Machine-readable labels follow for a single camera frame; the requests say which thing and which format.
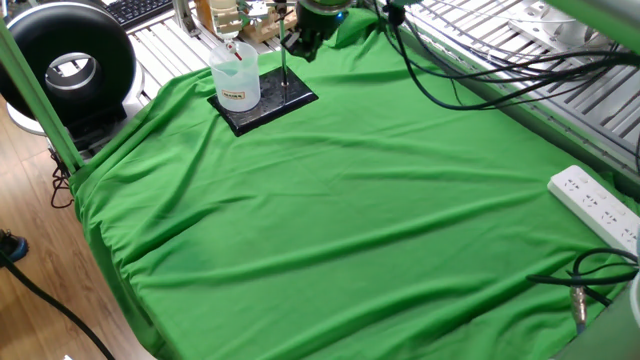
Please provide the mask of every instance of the white power strip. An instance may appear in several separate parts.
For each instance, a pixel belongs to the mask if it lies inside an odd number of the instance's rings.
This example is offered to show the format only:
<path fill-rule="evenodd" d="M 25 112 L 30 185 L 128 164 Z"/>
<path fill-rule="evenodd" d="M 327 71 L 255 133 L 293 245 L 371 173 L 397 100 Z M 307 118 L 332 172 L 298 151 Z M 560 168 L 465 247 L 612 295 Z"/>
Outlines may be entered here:
<path fill-rule="evenodd" d="M 579 166 L 552 176 L 547 187 L 611 247 L 637 253 L 640 218 Z"/>

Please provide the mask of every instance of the keyboard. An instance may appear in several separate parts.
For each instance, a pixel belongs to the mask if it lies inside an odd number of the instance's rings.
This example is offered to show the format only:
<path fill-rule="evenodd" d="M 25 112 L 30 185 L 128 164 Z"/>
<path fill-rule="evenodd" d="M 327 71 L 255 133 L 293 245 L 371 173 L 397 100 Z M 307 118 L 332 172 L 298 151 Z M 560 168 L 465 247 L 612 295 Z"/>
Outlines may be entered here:
<path fill-rule="evenodd" d="M 104 8 L 120 26 L 129 30 L 170 10 L 173 8 L 173 2 L 172 0 L 118 0 L 105 5 Z"/>

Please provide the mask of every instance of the green pole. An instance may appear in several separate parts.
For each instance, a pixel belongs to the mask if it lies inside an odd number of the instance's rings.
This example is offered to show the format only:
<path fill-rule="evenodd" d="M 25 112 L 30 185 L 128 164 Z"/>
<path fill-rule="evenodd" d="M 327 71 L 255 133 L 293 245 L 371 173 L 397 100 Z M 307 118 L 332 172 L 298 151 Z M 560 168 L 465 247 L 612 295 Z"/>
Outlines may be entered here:
<path fill-rule="evenodd" d="M 71 137 L 60 122 L 58 114 L 53 110 L 53 106 L 2 18 L 0 18 L 0 65 L 4 66 L 69 171 L 74 173 L 80 169 L 84 161 L 78 149 L 73 145 Z"/>

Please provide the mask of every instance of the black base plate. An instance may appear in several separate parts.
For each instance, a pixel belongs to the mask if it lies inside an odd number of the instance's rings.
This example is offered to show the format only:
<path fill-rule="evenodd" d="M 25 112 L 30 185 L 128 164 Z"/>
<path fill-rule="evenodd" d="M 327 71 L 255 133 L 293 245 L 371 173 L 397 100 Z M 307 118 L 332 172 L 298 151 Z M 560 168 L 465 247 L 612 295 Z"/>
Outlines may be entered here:
<path fill-rule="evenodd" d="M 207 101 L 227 121 L 236 136 L 297 110 L 315 100 L 318 96 L 305 85 L 290 69 L 287 72 L 288 85 L 282 86 L 282 68 L 260 75 L 260 102 L 249 111 L 229 111 L 220 105 L 215 94 Z"/>

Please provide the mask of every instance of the shoe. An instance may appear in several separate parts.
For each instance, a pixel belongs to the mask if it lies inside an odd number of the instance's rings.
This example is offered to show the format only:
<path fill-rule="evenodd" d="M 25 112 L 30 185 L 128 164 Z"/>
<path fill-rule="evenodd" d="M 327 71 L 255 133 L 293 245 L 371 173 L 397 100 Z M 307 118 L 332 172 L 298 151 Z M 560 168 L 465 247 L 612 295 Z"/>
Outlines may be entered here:
<path fill-rule="evenodd" d="M 0 229 L 0 251 L 16 262 L 27 255 L 29 244 L 25 238 L 11 234 L 11 230 Z"/>

